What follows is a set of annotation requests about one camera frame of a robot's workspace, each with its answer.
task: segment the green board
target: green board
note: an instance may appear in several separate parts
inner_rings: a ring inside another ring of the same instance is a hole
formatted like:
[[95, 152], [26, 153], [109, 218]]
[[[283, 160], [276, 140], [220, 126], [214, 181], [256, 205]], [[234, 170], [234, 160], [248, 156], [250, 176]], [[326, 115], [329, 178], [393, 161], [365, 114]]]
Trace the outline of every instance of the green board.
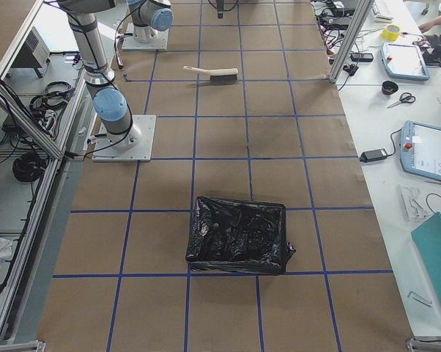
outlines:
[[441, 305], [441, 215], [435, 213], [411, 232]]

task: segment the plastic bag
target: plastic bag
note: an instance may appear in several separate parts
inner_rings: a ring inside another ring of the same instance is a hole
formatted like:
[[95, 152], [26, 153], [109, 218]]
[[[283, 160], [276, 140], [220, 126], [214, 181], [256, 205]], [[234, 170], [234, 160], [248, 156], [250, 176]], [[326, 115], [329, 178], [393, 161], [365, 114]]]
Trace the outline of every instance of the plastic bag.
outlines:
[[279, 275], [295, 249], [282, 204], [198, 197], [186, 260], [194, 270]]

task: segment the tape roll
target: tape roll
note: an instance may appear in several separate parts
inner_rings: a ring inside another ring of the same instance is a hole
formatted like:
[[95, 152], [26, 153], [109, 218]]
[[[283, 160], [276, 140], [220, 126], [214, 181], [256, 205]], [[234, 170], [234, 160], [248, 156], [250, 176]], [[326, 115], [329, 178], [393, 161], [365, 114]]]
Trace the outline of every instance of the tape roll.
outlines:
[[382, 31], [382, 37], [391, 42], [398, 39], [401, 29], [395, 24], [388, 24]]

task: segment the power adapter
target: power adapter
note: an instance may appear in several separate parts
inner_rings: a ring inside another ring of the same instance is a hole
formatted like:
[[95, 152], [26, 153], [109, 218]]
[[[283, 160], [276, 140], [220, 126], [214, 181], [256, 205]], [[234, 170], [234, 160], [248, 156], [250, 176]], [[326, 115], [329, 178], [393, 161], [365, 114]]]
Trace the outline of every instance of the power adapter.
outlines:
[[360, 154], [359, 160], [363, 163], [371, 163], [372, 161], [385, 160], [389, 155], [385, 149], [367, 150]]
[[346, 72], [348, 72], [348, 74], [350, 76], [355, 75], [355, 73], [357, 72], [357, 70], [359, 69], [359, 66], [354, 65], [354, 64], [350, 64], [350, 65], [344, 65], [343, 70], [345, 70]]

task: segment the cardboard floor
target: cardboard floor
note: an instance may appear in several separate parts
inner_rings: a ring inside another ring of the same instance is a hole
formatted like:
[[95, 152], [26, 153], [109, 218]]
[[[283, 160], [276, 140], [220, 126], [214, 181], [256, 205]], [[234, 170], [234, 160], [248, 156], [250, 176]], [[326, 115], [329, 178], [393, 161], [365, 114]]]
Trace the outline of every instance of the cardboard floor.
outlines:
[[[172, 2], [167, 52], [123, 55], [133, 113], [157, 115], [153, 159], [85, 161], [38, 339], [51, 352], [405, 351], [311, 5], [247, 0], [218, 20], [203, 1]], [[238, 67], [239, 81], [212, 86], [183, 65]], [[285, 204], [287, 274], [189, 271], [198, 195]]]

